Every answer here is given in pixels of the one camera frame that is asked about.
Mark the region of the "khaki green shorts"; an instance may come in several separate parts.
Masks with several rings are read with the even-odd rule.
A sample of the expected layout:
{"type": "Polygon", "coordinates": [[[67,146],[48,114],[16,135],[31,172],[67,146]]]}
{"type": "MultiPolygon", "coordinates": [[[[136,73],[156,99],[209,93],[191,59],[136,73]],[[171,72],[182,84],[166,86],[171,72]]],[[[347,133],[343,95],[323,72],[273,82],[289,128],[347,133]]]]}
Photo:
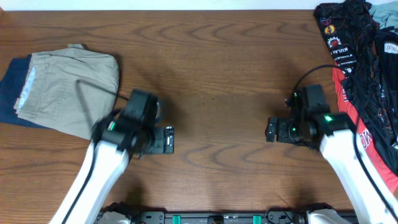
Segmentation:
{"type": "Polygon", "coordinates": [[[89,139],[94,123],[112,111],[118,87],[112,55],[70,44],[32,54],[14,109],[18,118],[89,139]]]}

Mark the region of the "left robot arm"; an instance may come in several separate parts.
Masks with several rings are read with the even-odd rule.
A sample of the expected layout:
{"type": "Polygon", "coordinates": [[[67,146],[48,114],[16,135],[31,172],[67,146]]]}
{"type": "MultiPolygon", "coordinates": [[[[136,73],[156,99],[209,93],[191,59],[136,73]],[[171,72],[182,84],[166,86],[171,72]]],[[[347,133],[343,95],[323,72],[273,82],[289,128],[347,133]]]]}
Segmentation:
{"type": "Polygon", "coordinates": [[[156,95],[133,90],[127,105],[95,123],[82,167],[52,223],[94,223],[131,159],[173,154],[175,130],[158,127],[164,107],[156,95]]]}

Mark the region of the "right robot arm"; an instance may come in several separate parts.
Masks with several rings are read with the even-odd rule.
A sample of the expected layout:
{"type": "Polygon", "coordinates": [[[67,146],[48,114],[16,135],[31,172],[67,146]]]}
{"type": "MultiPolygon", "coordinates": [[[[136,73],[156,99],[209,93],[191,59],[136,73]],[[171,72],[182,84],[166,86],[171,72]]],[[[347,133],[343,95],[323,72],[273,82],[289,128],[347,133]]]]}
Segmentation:
{"type": "Polygon", "coordinates": [[[270,117],[268,142],[320,151],[338,176],[359,223],[397,223],[397,199],[365,151],[346,113],[332,113],[321,85],[294,90],[287,118],[270,117]]]}

